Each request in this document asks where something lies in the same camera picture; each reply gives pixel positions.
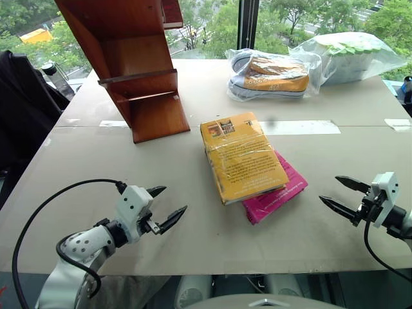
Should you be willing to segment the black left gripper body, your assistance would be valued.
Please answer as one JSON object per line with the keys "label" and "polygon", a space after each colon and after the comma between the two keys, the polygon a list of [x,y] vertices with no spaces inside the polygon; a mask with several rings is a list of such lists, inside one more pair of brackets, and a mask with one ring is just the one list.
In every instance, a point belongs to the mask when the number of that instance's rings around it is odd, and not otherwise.
{"label": "black left gripper body", "polygon": [[152,220],[153,213],[145,211],[142,217],[137,221],[137,231],[139,235],[153,233],[155,235],[160,233],[159,225]]}

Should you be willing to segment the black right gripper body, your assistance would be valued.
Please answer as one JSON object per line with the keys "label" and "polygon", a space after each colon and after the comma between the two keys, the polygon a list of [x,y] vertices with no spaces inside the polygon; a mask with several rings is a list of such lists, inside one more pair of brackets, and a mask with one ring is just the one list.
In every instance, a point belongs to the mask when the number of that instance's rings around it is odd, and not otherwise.
{"label": "black right gripper body", "polygon": [[357,227],[361,220],[366,221],[369,215],[371,215],[371,220],[374,222],[382,211],[382,204],[385,201],[386,193],[383,190],[374,193],[369,189],[355,212],[355,218],[352,219],[352,225]]}

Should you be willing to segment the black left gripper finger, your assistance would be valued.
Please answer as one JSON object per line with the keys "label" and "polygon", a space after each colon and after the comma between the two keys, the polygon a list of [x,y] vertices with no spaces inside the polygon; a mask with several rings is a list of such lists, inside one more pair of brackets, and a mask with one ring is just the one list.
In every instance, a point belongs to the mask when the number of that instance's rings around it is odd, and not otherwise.
{"label": "black left gripper finger", "polygon": [[169,229],[171,229],[175,224],[177,224],[180,218],[183,216],[186,209],[187,209],[187,206],[185,205],[184,207],[171,213],[167,217],[167,219],[160,225],[160,234],[164,234]]}
{"label": "black left gripper finger", "polygon": [[149,195],[152,198],[157,197],[159,194],[161,194],[163,191],[166,190],[166,186],[160,185],[160,186],[156,186],[156,187],[152,187],[152,188],[147,188],[146,191],[149,193]]}

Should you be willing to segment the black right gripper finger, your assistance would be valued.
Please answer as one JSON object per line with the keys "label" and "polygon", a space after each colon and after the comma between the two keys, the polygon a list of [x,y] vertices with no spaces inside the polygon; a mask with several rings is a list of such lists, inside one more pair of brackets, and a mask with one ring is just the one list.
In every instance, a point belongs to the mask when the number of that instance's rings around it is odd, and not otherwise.
{"label": "black right gripper finger", "polygon": [[351,223],[354,222],[356,212],[347,208],[345,205],[327,196],[319,196],[320,200],[332,211],[340,214],[344,218],[348,219]]}
{"label": "black right gripper finger", "polygon": [[370,185],[363,183],[359,180],[356,180],[354,178],[351,178],[349,176],[335,176],[335,179],[338,180],[345,187],[353,191],[359,191],[364,194],[367,194],[370,189]]}

